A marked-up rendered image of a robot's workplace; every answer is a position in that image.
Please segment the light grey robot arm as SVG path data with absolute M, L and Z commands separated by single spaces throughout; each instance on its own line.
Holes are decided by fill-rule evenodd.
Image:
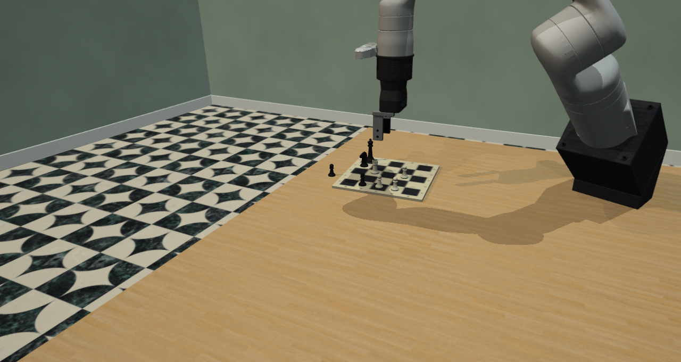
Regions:
M 412 30 L 414 7 L 415 0 L 382 0 L 378 30 Z M 572 0 L 534 29 L 530 41 L 582 142 L 606 149 L 637 135 L 611 55 L 627 32 L 610 0 Z

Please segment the black and cream chessboard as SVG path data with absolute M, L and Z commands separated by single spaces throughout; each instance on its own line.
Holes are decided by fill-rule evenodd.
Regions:
M 362 158 L 356 160 L 354 164 L 343 173 L 337 182 L 333 184 L 333 189 L 347 190 L 353 192 L 360 192 L 363 194 L 383 195 L 394 199 L 404 199 L 422 202 L 424 196 L 435 178 L 439 165 L 417 163 L 401 160 L 389 160 L 384 158 L 373 157 L 378 160 L 377 170 L 378 174 L 372 174 L 372 162 L 367 162 L 368 167 L 360 167 Z M 402 166 L 407 167 L 407 177 L 401 178 Z M 359 186 L 361 181 L 360 173 L 365 173 L 364 181 L 366 186 Z M 377 189 L 377 176 L 381 175 L 382 189 Z M 392 191 L 393 178 L 397 177 L 398 191 Z

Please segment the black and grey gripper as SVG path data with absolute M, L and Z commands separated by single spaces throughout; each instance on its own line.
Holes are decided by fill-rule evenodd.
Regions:
M 376 50 L 377 49 L 377 50 Z M 390 118 L 407 106 L 407 80 L 412 79 L 413 30 L 378 30 L 376 43 L 355 49 L 356 59 L 377 57 L 381 81 L 379 111 L 373 111 L 373 141 L 390 133 Z

